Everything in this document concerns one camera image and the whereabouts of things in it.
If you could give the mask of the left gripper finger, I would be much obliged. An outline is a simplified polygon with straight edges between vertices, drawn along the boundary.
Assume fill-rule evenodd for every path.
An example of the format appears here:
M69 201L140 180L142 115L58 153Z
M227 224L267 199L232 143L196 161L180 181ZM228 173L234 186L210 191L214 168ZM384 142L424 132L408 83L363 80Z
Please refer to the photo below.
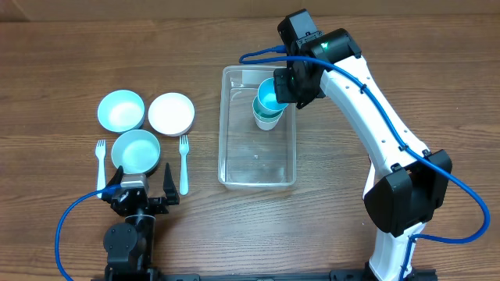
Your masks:
M163 191L165 192L166 197L179 197L177 189L175 187L175 183L173 181L170 164L166 163L164 179L162 185Z
M122 178L123 178L123 167L120 165L118 167L118 169L116 170L114 176L112 177L112 179L106 184L105 188L108 189L108 188L111 188L111 187L116 187L116 186L119 186L121 181L122 181Z

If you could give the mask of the blue cup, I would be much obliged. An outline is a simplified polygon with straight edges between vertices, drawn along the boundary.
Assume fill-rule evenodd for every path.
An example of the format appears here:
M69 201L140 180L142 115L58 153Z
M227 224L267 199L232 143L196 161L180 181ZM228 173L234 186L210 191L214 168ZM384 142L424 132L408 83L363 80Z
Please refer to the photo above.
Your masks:
M288 107L287 103L277 102L277 93L274 88L274 78L264 80L258 88L257 99L259 110L266 115L273 115Z

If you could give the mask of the teal bowl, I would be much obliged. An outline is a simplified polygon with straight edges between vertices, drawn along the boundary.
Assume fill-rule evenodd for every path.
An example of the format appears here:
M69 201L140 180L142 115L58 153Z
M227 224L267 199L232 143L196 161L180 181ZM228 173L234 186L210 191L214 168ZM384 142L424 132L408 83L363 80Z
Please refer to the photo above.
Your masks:
M158 164L161 146L157 137L147 130L130 130L120 135L111 151L113 165L126 174L150 173Z

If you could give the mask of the green cup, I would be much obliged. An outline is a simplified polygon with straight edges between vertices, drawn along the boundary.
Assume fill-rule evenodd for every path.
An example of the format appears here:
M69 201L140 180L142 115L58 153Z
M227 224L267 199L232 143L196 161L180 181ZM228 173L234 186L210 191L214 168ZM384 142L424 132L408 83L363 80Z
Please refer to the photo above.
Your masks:
M259 99L258 97L255 97L252 104L253 112L257 115L257 118L263 122L267 123L273 122L274 120L279 119L283 113L283 111L280 110L272 114L267 114L263 112L259 106L260 106Z

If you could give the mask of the pink cup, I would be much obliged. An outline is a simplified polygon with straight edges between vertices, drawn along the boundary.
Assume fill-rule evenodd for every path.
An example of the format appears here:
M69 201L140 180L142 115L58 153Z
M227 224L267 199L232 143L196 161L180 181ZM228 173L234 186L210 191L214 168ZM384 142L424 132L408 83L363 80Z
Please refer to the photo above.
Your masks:
M255 116L255 123L258 128L261 130L272 130L278 123L280 117L277 116L271 119L260 118L259 116Z

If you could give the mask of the light blue bowl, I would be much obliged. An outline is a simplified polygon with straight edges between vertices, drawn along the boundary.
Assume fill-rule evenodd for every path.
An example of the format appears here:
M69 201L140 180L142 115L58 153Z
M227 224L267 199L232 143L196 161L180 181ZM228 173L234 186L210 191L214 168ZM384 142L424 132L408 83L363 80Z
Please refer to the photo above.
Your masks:
M145 121L145 103L133 91L116 90L100 101L97 119L104 129L114 133L135 130Z

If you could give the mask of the white bowl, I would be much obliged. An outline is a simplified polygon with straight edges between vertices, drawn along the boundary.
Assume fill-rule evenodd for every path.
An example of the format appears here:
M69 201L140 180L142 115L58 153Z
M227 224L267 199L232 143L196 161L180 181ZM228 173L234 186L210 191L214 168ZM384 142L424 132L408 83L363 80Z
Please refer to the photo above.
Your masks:
M148 121L152 128L169 137L188 132L194 120L194 104L187 96L177 92L158 96L148 110Z

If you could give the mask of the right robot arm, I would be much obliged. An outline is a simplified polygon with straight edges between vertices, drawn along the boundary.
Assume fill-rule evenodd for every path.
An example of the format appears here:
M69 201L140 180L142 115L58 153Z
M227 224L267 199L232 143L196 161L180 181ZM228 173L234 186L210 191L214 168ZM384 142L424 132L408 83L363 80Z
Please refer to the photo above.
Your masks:
M377 227L363 274L375 280L435 280L411 265L416 241L445 199L452 161L432 152L398 117L373 81L362 51L345 29L281 27L286 67L275 70L280 103L303 108L329 97L345 115L370 157L363 203Z

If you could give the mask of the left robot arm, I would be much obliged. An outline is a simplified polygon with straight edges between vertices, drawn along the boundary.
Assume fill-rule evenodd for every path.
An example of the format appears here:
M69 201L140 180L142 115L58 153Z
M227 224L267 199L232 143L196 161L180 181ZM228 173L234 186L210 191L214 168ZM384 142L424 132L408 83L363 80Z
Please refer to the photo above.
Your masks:
M163 279L160 270L152 265L155 217L168 214L169 206L180 203L169 164L162 188L163 197L149 197L147 175L126 174L123 167L106 184L102 200L125 220L110 226L103 238L107 252L105 280Z

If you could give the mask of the clear plastic container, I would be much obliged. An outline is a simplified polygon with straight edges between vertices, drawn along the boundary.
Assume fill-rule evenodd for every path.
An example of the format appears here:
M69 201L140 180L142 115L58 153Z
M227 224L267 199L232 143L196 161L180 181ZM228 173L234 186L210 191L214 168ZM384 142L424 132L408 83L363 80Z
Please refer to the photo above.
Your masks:
M277 190L296 179L296 114L287 107L271 130L258 127L252 104L273 66L228 66L222 72L218 180L228 189Z

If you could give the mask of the white plastic fork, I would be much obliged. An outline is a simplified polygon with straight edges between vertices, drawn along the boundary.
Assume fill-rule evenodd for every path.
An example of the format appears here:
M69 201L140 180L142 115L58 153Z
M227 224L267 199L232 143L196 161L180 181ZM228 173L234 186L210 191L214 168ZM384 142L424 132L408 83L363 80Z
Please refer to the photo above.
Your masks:
M96 190L102 190L105 188L105 155L106 155L106 142L105 140L99 140L95 147L95 156L98 159L98 173L97 173L97 183Z

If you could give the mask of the light blue plastic fork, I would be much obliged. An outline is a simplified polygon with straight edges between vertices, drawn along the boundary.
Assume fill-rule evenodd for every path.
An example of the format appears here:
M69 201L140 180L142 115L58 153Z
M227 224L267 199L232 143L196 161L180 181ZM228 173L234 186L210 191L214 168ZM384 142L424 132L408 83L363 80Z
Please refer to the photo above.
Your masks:
M180 152L180 194L187 195L189 192L189 181L188 181L188 164L187 156L190 151L188 136L180 136L179 152Z

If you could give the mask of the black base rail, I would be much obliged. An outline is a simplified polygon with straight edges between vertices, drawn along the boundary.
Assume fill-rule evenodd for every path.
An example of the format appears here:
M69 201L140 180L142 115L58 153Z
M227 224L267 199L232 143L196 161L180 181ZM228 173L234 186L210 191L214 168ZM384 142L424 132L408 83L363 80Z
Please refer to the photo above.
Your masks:
M288 273L288 274L256 274L256 275L226 275L226 276L200 276L198 274L178 274L165 275L162 273L156 276L126 276L111 277L104 276L91 281L105 280L160 280L160 281L361 281L377 280L377 277L370 271L364 269L338 269L330 272L317 273Z

